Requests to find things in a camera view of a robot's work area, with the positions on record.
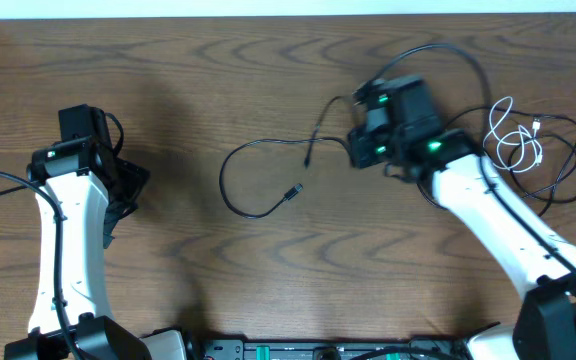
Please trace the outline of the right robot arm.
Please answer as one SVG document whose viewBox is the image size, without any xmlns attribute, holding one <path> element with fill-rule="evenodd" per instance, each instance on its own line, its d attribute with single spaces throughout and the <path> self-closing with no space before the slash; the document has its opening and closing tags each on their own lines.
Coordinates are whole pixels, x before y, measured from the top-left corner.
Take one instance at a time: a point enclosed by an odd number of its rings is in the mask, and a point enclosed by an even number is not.
<svg viewBox="0 0 576 360">
<path fill-rule="evenodd" d="M 521 300 L 512 326 L 469 336 L 469 359 L 576 359 L 576 246 L 505 183 L 480 145 L 446 131 L 418 76 L 369 80 L 354 93 L 365 121 L 348 135 L 353 163 L 400 168 L 459 218 L 509 277 Z"/>
</svg>

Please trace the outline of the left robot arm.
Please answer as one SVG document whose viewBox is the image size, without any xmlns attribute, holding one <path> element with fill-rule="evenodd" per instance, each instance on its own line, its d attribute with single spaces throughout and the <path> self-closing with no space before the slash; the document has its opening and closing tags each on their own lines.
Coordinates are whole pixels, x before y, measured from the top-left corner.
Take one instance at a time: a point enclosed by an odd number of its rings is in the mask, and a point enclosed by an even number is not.
<svg viewBox="0 0 576 360">
<path fill-rule="evenodd" d="M 116 118 L 86 104 L 58 113 L 61 139 L 33 153 L 38 188 L 40 275 L 28 335 L 4 348 L 7 359 L 147 359 L 136 336 L 117 324 L 107 297 L 104 251 L 117 223 L 133 213 L 150 178 L 120 158 L 108 124 Z"/>
</svg>

